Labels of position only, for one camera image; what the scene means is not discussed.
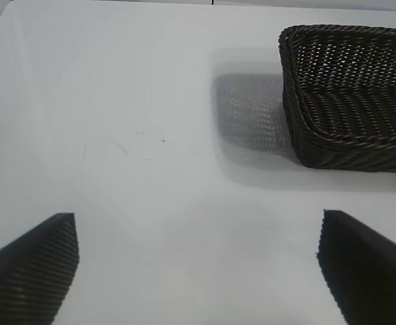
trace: wicker basket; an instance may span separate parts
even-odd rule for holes
[[[396,29],[293,26],[279,45],[284,110],[301,162],[396,172]]]

